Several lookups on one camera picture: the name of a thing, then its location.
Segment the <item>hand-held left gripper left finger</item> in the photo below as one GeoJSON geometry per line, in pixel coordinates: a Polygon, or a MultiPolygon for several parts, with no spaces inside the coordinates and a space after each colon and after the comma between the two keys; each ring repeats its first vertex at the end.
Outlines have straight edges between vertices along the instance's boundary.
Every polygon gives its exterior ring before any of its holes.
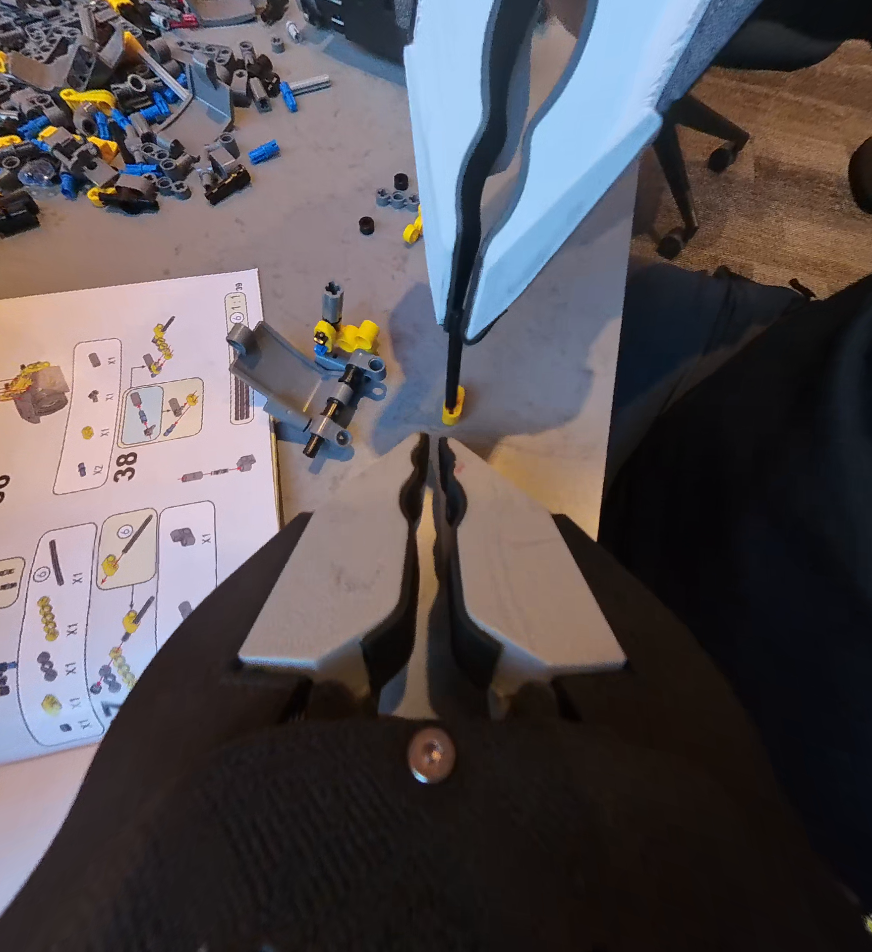
{"type": "Polygon", "coordinates": [[[416,630],[430,438],[407,438],[316,509],[239,649],[248,667],[377,696],[416,630]]]}

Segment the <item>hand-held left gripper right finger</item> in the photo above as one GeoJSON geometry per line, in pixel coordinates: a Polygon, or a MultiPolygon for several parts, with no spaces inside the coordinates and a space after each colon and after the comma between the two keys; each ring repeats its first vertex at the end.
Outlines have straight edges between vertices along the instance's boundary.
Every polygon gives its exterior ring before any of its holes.
{"type": "Polygon", "coordinates": [[[439,441],[454,660],[490,700],[621,670],[627,657],[551,512],[455,439],[439,441]]]}

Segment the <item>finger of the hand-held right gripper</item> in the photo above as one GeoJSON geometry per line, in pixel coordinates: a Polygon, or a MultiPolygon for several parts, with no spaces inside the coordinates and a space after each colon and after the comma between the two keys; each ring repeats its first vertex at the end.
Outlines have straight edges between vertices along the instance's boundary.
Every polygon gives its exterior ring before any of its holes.
{"type": "Polygon", "coordinates": [[[465,303],[474,343],[527,289],[660,128],[699,1],[589,2],[560,80],[525,128],[518,175],[481,239],[465,303]]]}
{"type": "Polygon", "coordinates": [[[466,156],[483,118],[483,61],[492,1],[418,2],[404,51],[422,240],[435,316],[445,322],[466,156]]]}

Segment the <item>black axle rod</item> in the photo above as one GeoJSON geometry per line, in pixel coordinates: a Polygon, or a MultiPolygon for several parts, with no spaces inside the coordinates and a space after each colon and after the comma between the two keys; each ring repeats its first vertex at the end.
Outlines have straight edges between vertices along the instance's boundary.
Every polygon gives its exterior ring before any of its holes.
{"type": "Polygon", "coordinates": [[[463,350],[465,346],[465,328],[460,311],[448,313],[444,323],[448,334],[447,360],[443,410],[448,415],[455,414],[459,402],[463,350]]]}

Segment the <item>person's right forearm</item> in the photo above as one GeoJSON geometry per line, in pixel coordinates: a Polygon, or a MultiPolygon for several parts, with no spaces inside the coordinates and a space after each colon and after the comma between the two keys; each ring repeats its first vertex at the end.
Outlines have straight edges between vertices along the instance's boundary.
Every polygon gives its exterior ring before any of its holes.
{"type": "Polygon", "coordinates": [[[872,47],[872,1],[763,1],[752,19],[817,40],[861,40],[872,47]]]}

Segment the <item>grey desk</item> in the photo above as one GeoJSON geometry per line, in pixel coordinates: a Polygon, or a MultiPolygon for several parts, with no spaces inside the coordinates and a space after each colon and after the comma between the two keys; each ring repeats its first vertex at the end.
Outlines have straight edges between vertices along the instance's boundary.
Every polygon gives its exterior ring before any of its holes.
{"type": "MultiPolygon", "coordinates": [[[[241,148],[276,138],[282,154],[216,208],[168,199],[126,217],[82,199],[41,203],[43,224],[0,241],[0,300],[257,269],[263,318],[303,349],[321,289],[343,284],[345,316],[382,327],[382,397],[361,399],[354,445],[315,461],[298,438],[274,443],[281,518],[310,511],[414,432],[455,434],[521,490],[596,538],[630,258],[639,160],[602,198],[509,313],[466,349],[464,417],[440,425],[446,335],[423,241],[408,212],[375,206],[395,173],[415,175],[406,89],[393,65],[327,40],[276,55],[282,77],[328,73],[297,115],[243,112],[241,148]],[[359,233],[371,216],[375,231],[359,233]]],[[[0,914],[49,845],[95,748],[0,768],[0,914]]]]}

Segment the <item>person's black trousers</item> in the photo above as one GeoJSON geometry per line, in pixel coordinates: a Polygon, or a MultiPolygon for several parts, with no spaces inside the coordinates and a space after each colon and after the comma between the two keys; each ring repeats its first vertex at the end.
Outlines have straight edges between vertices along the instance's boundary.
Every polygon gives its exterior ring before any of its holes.
{"type": "Polygon", "coordinates": [[[782,316],[811,302],[790,286],[641,265],[624,292],[604,489],[656,418],[782,316]]]}

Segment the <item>grey yellow brick subassembly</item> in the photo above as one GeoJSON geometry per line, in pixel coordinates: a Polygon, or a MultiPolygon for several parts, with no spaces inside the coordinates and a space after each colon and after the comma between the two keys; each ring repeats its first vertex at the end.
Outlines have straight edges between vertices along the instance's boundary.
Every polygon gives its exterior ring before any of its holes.
{"type": "Polygon", "coordinates": [[[351,446],[353,408],[367,390],[382,387],[387,373],[380,327],[370,320],[348,325],[344,299],[341,284],[324,285],[312,351],[304,352],[265,321],[251,326],[242,295],[227,297],[233,378],[263,398],[273,421],[304,439],[302,454],[310,460],[351,446]]]}

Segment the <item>building instruction booklet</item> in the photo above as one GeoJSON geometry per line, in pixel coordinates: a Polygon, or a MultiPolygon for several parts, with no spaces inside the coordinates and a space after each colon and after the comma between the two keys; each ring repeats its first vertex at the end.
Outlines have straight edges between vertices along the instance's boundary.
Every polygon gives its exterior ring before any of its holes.
{"type": "Polygon", "coordinates": [[[226,340],[262,304],[256,269],[0,300],[0,766],[97,743],[280,530],[226,340]]]}

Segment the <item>pile of building bricks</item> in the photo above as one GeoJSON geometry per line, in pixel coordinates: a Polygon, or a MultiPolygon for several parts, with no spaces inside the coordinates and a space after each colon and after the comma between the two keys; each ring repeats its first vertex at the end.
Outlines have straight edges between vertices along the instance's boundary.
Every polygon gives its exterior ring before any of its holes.
{"type": "Polygon", "coordinates": [[[0,238],[59,194],[129,217],[251,185],[238,113],[294,106],[267,50],[208,30],[277,23],[286,2],[0,2],[0,238]]]}

